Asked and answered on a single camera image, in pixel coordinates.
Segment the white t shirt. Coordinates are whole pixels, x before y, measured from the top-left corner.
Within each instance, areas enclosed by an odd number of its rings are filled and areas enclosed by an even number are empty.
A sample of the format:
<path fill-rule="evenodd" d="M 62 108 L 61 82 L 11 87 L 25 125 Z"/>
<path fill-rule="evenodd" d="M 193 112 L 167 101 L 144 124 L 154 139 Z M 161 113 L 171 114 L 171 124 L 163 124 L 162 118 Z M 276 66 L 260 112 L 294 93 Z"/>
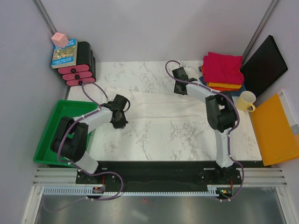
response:
<path fill-rule="evenodd" d="M 110 99 L 119 94 L 130 101 L 130 108 L 125 112 L 130 122 L 207 122 L 206 105 L 190 96 L 131 91 L 120 87 L 107 87 L 105 92 Z"/>

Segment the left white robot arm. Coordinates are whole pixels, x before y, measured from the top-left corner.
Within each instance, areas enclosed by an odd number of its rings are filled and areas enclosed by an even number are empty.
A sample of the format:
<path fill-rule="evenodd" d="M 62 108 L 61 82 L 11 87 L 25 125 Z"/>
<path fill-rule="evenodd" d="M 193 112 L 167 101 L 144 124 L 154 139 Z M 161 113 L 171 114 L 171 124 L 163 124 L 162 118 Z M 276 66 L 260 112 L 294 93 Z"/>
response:
<path fill-rule="evenodd" d="M 64 116 L 50 144 L 57 158 L 65 158 L 77 168 L 86 172 L 91 183 L 99 183 L 103 173 L 97 169 L 99 163 L 86 151 L 87 137 L 96 128 L 110 123 L 113 128 L 124 128 L 128 123 L 125 112 L 130 108 L 130 101 L 117 94 L 112 101 L 99 105 L 95 110 L 74 118 Z"/>

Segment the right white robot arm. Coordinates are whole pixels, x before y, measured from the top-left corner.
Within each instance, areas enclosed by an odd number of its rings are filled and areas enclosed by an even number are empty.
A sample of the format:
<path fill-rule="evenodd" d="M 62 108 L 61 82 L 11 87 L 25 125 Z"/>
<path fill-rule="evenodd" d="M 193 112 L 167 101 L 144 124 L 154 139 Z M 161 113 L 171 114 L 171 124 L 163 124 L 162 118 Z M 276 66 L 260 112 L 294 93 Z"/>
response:
<path fill-rule="evenodd" d="M 215 162 L 220 167 L 214 171 L 214 178 L 218 183 L 226 183 L 231 178 L 227 168 L 234 164 L 231 159 L 229 135 L 240 123 L 231 92 L 216 91 L 195 78 L 189 78 L 182 67 L 174 69 L 172 77 L 175 80 L 174 93 L 188 95 L 205 103 L 207 121 L 216 138 Z"/>

